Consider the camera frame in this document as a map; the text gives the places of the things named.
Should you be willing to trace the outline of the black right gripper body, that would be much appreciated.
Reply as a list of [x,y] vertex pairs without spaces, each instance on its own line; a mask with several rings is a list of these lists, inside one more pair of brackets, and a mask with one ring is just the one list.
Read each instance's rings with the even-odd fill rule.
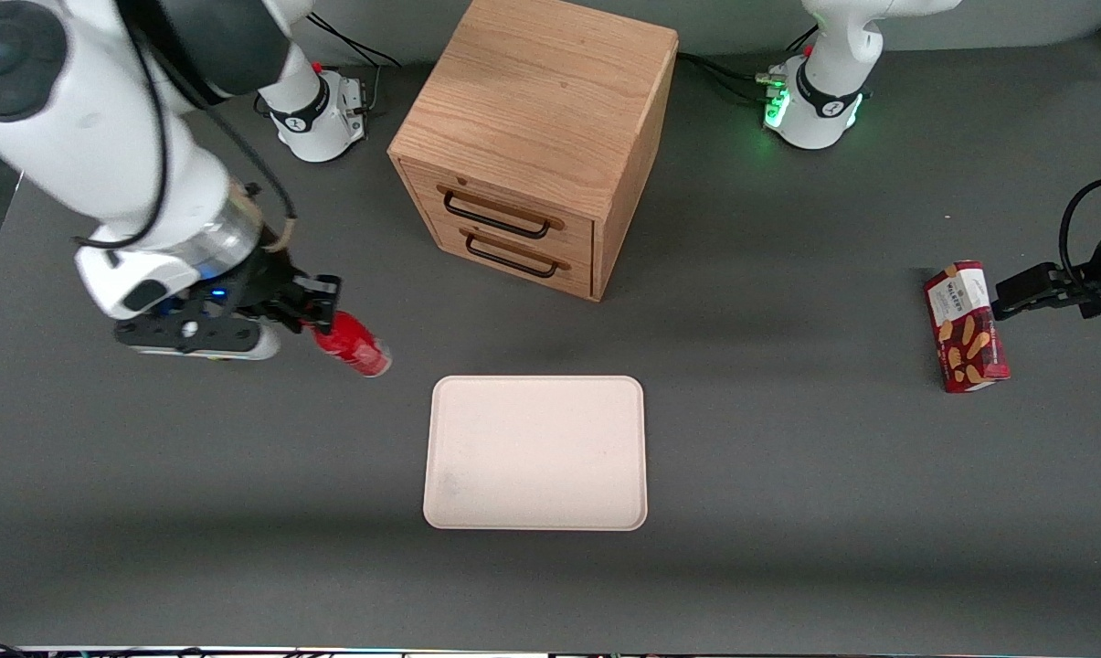
[[196,283],[194,317],[197,320],[212,317],[215,312],[210,308],[215,305],[217,315],[270,318],[277,322],[274,305],[298,307],[301,290],[295,279],[301,273],[292,263],[287,250],[257,249],[233,270],[217,278]]

